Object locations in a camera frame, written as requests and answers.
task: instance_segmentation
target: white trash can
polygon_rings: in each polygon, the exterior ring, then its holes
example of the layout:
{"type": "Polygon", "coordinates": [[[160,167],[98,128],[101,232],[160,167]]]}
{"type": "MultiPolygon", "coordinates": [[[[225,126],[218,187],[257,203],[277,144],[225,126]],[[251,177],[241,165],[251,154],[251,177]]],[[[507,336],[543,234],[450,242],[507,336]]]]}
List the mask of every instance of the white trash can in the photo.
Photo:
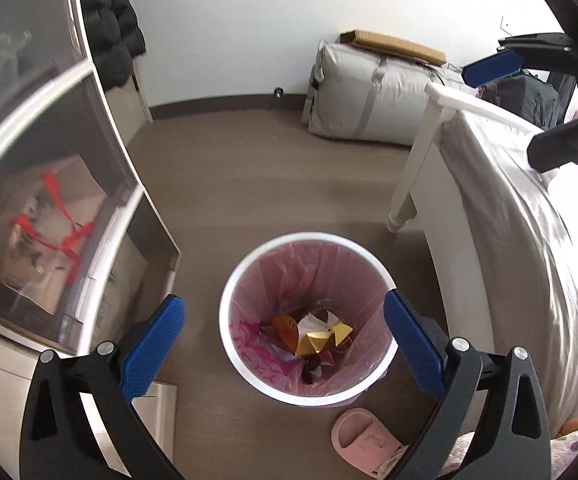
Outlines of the white trash can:
{"type": "Polygon", "coordinates": [[[236,370],[260,392],[297,406],[347,404],[381,378],[398,344],[382,313],[396,287],[369,251],[326,233],[295,233],[253,250],[231,274],[220,300],[222,344],[236,370]],[[273,316],[331,300],[354,342],[328,380],[303,384],[301,366],[280,359],[258,335],[273,316]]]}

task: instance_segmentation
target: brown floor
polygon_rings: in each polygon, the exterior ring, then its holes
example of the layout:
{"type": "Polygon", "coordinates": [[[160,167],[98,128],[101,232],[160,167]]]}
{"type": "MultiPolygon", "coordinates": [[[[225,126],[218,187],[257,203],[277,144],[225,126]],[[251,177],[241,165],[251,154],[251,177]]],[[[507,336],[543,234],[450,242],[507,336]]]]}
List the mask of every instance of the brown floor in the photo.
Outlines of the brown floor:
{"type": "MultiPolygon", "coordinates": [[[[175,464],[188,479],[365,479],[333,450],[343,408],[299,408],[265,397],[234,370],[218,334],[218,304],[235,265],[281,234],[321,230],[358,242],[418,309],[446,325],[424,235],[386,230],[408,150],[306,132],[296,112],[221,112],[158,121],[131,157],[182,251],[174,292],[186,326],[158,379],[178,386],[175,464]]],[[[354,406],[402,442],[431,409],[397,355],[354,406]]]]}

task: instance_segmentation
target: gray strap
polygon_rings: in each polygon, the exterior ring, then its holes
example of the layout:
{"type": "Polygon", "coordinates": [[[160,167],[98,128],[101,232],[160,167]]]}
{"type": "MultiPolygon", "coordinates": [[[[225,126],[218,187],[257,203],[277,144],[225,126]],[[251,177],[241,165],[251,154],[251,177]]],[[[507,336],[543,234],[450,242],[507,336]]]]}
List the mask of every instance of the gray strap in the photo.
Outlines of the gray strap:
{"type": "Polygon", "coordinates": [[[384,75],[387,73],[387,56],[380,56],[380,62],[373,72],[373,76],[371,77],[371,89],[367,94],[367,100],[364,102],[364,108],[362,113],[360,114],[360,120],[358,120],[358,126],[355,129],[352,137],[357,139],[360,137],[367,127],[369,123],[369,118],[371,117],[371,111],[373,110],[373,105],[375,104],[375,100],[382,90],[382,79],[384,75]]]}
{"type": "Polygon", "coordinates": [[[308,123],[313,107],[313,99],[315,97],[315,89],[313,88],[313,80],[315,78],[316,66],[311,68],[311,76],[309,77],[309,90],[307,90],[307,98],[304,101],[304,108],[302,109],[302,122],[308,123]]]}

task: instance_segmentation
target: white wall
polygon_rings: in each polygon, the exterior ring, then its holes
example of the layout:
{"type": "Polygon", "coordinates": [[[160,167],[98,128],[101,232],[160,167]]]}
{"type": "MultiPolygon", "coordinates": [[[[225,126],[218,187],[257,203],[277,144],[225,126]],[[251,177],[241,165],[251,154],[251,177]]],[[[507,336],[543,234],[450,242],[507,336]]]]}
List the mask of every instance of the white wall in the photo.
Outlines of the white wall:
{"type": "Polygon", "coordinates": [[[147,41],[149,105],[228,94],[306,92],[321,38],[364,28],[437,48],[464,65],[511,34],[561,30],[543,0],[131,0],[147,41]]]}

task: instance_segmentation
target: slipper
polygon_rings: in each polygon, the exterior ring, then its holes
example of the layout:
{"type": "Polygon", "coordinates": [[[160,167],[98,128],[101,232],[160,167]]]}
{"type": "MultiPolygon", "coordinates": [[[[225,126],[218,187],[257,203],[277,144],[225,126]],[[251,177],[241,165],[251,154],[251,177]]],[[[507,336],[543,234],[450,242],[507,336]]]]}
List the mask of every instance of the slipper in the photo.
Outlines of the slipper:
{"type": "Polygon", "coordinates": [[[340,415],[331,430],[331,443],[349,464],[374,478],[378,468],[402,447],[377,417],[363,408],[340,415]]]}

